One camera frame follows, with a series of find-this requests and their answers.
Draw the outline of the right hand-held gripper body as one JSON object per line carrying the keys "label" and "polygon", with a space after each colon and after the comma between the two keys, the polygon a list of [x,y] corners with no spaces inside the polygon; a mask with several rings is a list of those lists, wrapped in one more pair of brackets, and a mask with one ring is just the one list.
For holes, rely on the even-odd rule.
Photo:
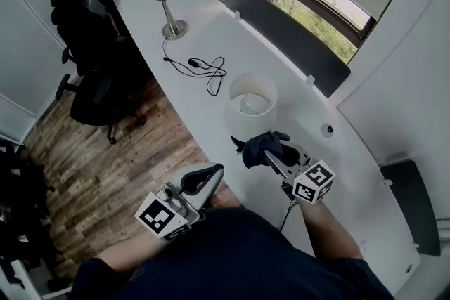
{"label": "right hand-held gripper body", "polygon": [[330,191],[334,179],[333,170],[323,160],[319,160],[301,167],[292,184],[283,182],[282,190],[291,201],[303,200],[316,204]]}

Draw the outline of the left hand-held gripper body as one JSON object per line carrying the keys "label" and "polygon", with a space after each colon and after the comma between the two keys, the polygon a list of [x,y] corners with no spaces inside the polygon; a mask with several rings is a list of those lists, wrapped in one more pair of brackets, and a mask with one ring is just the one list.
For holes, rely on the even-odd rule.
{"label": "left hand-held gripper body", "polygon": [[154,236],[172,242],[205,219],[170,183],[150,192],[135,213],[136,219]]}

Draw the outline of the dark blue wiping cloth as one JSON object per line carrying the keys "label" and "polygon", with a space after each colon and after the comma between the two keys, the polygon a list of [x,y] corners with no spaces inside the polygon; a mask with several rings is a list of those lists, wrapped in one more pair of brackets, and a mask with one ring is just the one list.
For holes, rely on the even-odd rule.
{"label": "dark blue wiping cloth", "polygon": [[269,166],[266,160],[266,151],[272,155],[282,156],[281,141],[289,141],[288,134],[278,131],[269,131],[251,138],[243,147],[242,158],[244,165],[250,169],[256,166]]}

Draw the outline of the white table lamp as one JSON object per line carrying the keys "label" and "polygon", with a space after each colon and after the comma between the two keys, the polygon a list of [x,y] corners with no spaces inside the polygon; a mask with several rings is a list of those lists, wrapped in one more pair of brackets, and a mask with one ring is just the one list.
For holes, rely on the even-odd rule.
{"label": "white table lamp", "polygon": [[265,74],[248,72],[229,85],[224,111],[229,134],[238,141],[273,131],[276,124],[278,91]]}

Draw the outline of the person's left forearm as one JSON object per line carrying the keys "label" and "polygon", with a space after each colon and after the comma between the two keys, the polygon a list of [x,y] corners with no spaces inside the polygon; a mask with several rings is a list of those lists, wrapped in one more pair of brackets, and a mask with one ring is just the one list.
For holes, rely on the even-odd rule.
{"label": "person's left forearm", "polygon": [[167,241],[145,230],[110,246],[100,252],[96,258],[118,273],[130,274],[144,261],[159,254],[167,245]]}

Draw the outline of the person's right forearm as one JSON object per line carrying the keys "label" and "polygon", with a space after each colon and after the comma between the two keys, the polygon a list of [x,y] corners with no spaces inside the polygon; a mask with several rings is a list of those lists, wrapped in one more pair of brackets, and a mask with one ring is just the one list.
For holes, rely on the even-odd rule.
{"label": "person's right forearm", "polygon": [[297,203],[316,258],[325,262],[363,258],[354,238],[322,201],[310,204],[298,200]]}

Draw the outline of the dark grey panel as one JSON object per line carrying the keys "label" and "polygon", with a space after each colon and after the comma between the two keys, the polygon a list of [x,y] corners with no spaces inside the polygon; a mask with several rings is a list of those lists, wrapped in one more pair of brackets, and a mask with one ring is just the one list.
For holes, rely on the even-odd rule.
{"label": "dark grey panel", "polygon": [[390,189],[400,206],[418,252],[440,256],[441,244],[435,213],[416,163],[405,160],[380,168],[384,179],[392,182]]}

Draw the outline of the long dark desk divider panel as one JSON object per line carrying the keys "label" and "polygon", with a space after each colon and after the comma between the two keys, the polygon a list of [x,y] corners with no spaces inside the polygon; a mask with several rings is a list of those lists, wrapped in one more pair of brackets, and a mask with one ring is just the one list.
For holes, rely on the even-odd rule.
{"label": "long dark desk divider panel", "polygon": [[330,97],[350,76],[350,68],[319,38],[267,0],[224,0],[231,11],[256,29],[299,70],[315,78],[316,88]]}

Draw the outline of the silver gooseneck lamp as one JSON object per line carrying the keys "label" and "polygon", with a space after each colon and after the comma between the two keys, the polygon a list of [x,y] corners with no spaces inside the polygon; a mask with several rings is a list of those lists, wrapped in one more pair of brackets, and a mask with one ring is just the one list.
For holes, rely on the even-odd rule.
{"label": "silver gooseneck lamp", "polygon": [[169,41],[182,38],[188,31],[188,25],[183,20],[175,20],[169,9],[167,0],[157,0],[161,3],[167,23],[162,28],[162,35]]}

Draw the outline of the person's dark blue shirt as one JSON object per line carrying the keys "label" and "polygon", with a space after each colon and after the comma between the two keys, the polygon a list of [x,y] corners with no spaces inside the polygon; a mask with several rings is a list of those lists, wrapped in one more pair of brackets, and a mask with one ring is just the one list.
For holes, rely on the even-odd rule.
{"label": "person's dark blue shirt", "polygon": [[394,300],[361,259],[294,248],[247,209],[211,209],[130,276],[84,261],[68,300]]}

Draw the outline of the black equipment heap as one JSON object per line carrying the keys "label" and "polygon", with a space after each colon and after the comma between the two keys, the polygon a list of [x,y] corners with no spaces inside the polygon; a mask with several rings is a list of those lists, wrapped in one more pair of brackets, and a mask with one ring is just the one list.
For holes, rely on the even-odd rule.
{"label": "black equipment heap", "polygon": [[23,261],[31,270],[44,264],[50,272],[47,287],[52,292],[65,289],[67,280],[56,274],[56,248],[50,236],[51,224],[43,224],[50,216],[47,192],[55,188],[44,179],[43,166],[0,138],[0,265]]}

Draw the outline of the black office chair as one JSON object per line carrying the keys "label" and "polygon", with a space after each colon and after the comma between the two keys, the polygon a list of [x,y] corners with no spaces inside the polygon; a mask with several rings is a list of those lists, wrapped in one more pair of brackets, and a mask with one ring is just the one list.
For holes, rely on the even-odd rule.
{"label": "black office chair", "polygon": [[115,144],[113,127],[126,115],[139,124],[135,96],[146,87],[150,70],[132,39],[113,0],[50,0],[51,22],[65,43],[62,62],[73,62],[78,85],[66,74],[56,99],[71,91],[75,97],[70,116],[80,124],[106,126]]}

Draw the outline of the white wall pipes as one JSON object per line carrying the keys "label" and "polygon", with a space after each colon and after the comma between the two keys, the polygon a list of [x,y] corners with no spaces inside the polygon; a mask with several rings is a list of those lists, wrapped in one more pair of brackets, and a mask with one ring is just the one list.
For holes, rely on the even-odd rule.
{"label": "white wall pipes", "polygon": [[450,217],[436,219],[439,240],[441,242],[450,242]]}

